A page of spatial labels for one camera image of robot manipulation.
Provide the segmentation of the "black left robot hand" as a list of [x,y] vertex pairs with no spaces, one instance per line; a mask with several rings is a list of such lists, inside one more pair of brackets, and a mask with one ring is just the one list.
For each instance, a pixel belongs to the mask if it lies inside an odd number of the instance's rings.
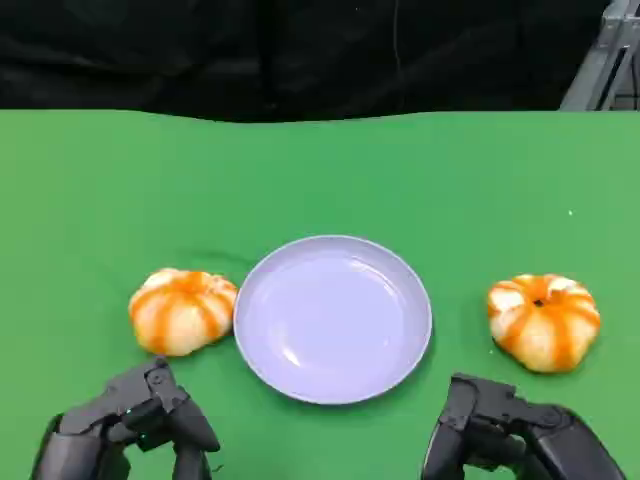
[[125,450],[173,445],[174,479],[210,479],[208,452],[219,441],[168,361],[156,357],[106,383],[87,403],[51,419],[30,474],[32,479],[126,479]]

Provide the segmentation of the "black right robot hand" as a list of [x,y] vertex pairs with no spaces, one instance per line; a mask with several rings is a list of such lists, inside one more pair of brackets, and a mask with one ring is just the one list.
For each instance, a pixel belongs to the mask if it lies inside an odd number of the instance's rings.
[[466,466],[489,472],[504,467],[517,479],[626,477],[574,411],[531,403],[509,384],[456,373],[420,477],[463,479]]

